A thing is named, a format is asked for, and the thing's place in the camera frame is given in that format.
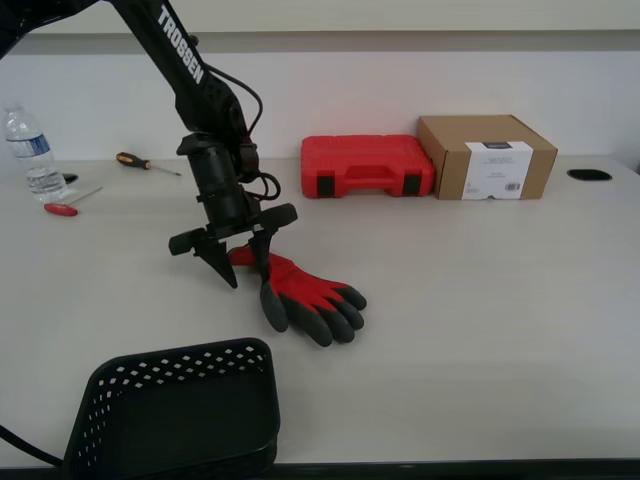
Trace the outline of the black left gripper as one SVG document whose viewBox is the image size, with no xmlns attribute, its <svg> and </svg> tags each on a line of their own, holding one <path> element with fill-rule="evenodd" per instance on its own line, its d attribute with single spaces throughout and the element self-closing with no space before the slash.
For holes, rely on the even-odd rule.
<svg viewBox="0 0 640 480">
<path fill-rule="evenodd" d="M 219 143 L 183 143 L 177 153 L 188 159 L 199 192 L 197 201 L 203 206 L 208 223 L 171 237 L 170 252 L 193 252 L 236 289 L 238 283 L 226 240 L 257 229 L 249 246 L 261 281 L 267 283 L 272 234 L 298 219 L 295 207 L 286 203 L 263 210 L 256 196 L 240 184 L 231 155 Z"/>
</svg>

